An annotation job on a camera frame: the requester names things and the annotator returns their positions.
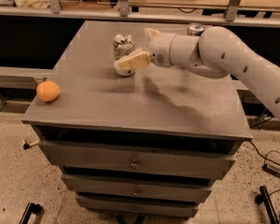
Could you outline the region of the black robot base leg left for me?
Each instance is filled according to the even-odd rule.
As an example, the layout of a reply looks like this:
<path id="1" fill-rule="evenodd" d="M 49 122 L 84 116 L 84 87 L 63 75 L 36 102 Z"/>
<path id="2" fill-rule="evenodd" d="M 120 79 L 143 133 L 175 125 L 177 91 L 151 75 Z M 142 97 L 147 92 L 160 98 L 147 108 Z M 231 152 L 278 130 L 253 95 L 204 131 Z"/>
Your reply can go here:
<path id="1" fill-rule="evenodd" d="M 31 215 L 38 215 L 41 213 L 43 207 L 38 203 L 28 203 L 21 216 L 19 224 L 28 224 Z"/>

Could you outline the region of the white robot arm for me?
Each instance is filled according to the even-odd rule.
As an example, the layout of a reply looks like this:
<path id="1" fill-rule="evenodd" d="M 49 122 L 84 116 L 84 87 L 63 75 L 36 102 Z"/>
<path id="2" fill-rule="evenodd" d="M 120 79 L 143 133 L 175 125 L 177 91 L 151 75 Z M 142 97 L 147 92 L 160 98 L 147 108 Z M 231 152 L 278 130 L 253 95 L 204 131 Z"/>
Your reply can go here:
<path id="1" fill-rule="evenodd" d="M 201 35 L 178 35 L 146 28 L 147 49 L 114 62 L 118 70 L 181 67 L 209 78 L 232 75 L 280 121 L 280 67 L 254 52 L 232 31 L 213 26 Z"/>

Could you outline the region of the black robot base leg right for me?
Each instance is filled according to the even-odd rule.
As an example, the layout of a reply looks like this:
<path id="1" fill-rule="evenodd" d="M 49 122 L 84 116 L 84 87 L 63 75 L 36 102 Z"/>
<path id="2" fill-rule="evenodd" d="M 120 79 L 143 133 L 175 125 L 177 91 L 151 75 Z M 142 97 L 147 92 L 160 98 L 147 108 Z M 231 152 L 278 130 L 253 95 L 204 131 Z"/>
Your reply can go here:
<path id="1" fill-rule="evenodd" d="M 273 204 L 269 195 L 269 192 L 265 186 L 259 187 L 259 194 L 255 198 L 256 204 L 263 203 L 265 205 L 267 214 L 269 216 L 269 220 L 271 221 L 271 224 L 279 224 L 277 215 L 274 211 Z"/>

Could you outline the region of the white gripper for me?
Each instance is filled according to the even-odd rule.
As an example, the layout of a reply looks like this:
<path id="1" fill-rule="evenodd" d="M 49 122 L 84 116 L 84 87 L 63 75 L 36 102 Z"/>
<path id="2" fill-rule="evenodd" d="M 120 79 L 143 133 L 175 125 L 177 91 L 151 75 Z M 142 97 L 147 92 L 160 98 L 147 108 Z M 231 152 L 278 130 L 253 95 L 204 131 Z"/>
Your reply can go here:
<path id="1" fill-rule="evenodd" d="M 145 68 L 151 62 L 160 67 L 172 66 L 170 62 L 170 50 L 176 34 L 162 33 L 152 28 L 146 28 L 145 35 L 150 40 L 148 43 L 148 52 L 150 54 L 147 51 L 136 49 L 117 60 L 118 69 L 130 70 Z"/>

